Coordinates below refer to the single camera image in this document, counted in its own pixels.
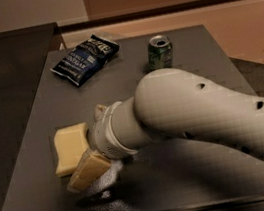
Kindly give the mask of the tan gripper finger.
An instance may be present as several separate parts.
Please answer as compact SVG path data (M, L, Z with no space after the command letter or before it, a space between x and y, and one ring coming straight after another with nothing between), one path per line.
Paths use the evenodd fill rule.
M104 114L107 110L107 106L106 105L100 105L97 104L95 109L94 109L94 118L96 122L99 122L99 120L102 120L104 117Z
M82 192L110 169L111 160L96 149L86 150L78 163L67 189L70 192Z

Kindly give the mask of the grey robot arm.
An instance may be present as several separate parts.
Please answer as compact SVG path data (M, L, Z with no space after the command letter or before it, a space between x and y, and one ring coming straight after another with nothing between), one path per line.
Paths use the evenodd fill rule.
M94 148L86 148L68 189L86 190L111 166L164 136L218 143L264 161L264 98L179 69L143 77L125 102L95 109Z

